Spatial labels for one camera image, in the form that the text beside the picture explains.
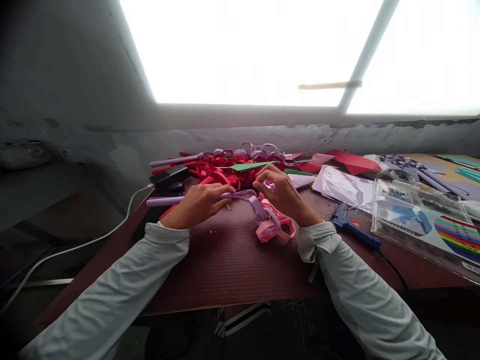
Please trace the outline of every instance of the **table surface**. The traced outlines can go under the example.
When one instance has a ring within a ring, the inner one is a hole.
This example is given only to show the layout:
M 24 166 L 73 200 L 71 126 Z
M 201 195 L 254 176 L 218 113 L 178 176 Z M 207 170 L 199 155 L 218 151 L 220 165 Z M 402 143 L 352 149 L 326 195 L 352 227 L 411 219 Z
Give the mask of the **table surface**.
M 191 186 L 196 181 L 191 178 L 186 185 Z M 309 187 L 299 192 L 324 220 L 330 220 L 337 202 Z M 308 282 L 313 265 L 303 263 L 298 256 L 297 235 L 286 246 L 276 243 L 275 239 L 260 243 L 255 235 L 257 225 L 250 205 L 236 200 L 231 209 L 222 209 L 216 216 L 191 229 L 189 253 L 171 271 L 141 315 L 326 295 L 320 271 L 313 283 Z M 142 219 L 149 216 L 148 211 L 144 201 L 45 309 L 37 319 L 38 324 L 47 325 L 54 321 L 100 274 L 128 251 L 132 246 L 131 237 Z M 349 210 L 348 216 L 359 221 L 363 230 L 370 230 L 371 216 L 356 209 Z M 391 287 L 402 289 L 399 278 L 385 260 L 350 234 L 340 234 Z M 384 240 L 382 250 L 411 289 L 471 286 L 467 280 L 392 242 Z

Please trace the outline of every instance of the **hand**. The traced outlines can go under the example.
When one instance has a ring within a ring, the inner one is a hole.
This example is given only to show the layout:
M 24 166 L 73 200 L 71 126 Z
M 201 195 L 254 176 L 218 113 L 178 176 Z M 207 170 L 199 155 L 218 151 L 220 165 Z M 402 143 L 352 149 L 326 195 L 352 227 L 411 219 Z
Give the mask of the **hand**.
M 265 179 L 273 181 L 275 191 L 263 184 Z M 298 226 L 309 227 L 324 222 L 300 197 L 289 176 L 273 164 L 268 164 L 260 170 L 253 186 L 265 195 L 278 211 L 294 219 Z
M 160 222 L 169 229 L 189 229 L 212 217 L 232 200 L 223 199 L 214 203 L 223 193 L 233 193 L 235 189 L 219 183 L 195 185 L 185 194 L 176 208 Z

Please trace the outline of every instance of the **concrete wall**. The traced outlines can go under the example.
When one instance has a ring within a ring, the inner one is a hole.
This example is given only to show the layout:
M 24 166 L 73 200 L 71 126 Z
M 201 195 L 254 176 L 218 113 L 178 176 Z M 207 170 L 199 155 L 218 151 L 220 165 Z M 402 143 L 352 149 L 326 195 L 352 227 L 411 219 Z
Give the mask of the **concrete wall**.
M 236 149 L 243 141 L 308 154 L 341 149 L 480 155 L 476 119 L 393 122 L 289 108 L 278 113 L 278 124 L 298 117 L 299 124 L 311 125 L 228 127 L 232 119 L 236 126 L 244 123 L 223 108 L 215 120 L 223 128 L 205 128 L 209 119 L 192 108 L 165 110 L 153 102 L 125 24 L 115 0 L 25 2 L 15 7 L 0 63 L 0 141 L 52 144 L 67 160 L 97 171 L 124 207 L 148 183 L 150 161 L 179 151 Z M 242 113 L 245 124 L 257 115 Z M 190 129 L 172 129 L 176 117 L 179 128 Z M 341 125 L 343 120 L 349 124 Z M 360 120 L 367 123 L 353 124 Z

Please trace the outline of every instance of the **bright window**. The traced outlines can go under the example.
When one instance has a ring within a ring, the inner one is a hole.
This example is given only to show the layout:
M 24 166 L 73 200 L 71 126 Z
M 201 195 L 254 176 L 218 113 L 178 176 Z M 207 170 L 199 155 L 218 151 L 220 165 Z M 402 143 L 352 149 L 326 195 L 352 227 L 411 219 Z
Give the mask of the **bright window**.
M 401 0 L 347 113 L 480 113 L 480 2 Z
M 313 111 L 339 119 L 480 113 L 478 0 L 120 3 L 157 103 L 328 107 Z M 367 38 L 381 40 L 364 49 Z M 349 81 L 359 64 L 353 91 L 298 89 Z
M 381 0 L 120 0 L 155 100 L 336 107 Z

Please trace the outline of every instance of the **green paper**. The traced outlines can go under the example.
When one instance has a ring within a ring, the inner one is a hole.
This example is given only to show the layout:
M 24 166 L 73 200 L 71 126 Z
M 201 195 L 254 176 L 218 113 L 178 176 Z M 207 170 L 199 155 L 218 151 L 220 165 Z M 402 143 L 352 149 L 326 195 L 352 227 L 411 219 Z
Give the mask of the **green paper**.
M 230 169 L 236 172 L 244 172 L 250 169 L 255 169 L 255 168 L 260 168 L 262 166 L 268 165 L 268 164 L 276 164 L 278 161 L 266 161 L 266 162 L 252 162 L 248 164 L 235 164 L 230 166 Z
M 307 175 L 307 176 L 317 176 L 318 174 L 314 174 L 311 172 L 305 172 L 300 170 L 293 170 L 293 169 L 285 169 L 283 170 L 285 174 L 295 174 L 295 175 Z
M 456 163 L 460 163 L 461 165 L 470 165 L 473 168 L 480 169 L 479 161 L 468 160 L 468 159 L 464 159 L 463 157 L 451 156 L 451 155 L 445 155 L 445 156 L 442 155 L 441 157 Z
M 480 183 L 480 172 L 478 171 L 466 167 L 461 167 L 459 169 L 456 169 L 455 172 L 466 178 L 476 181 L 477 183 Z

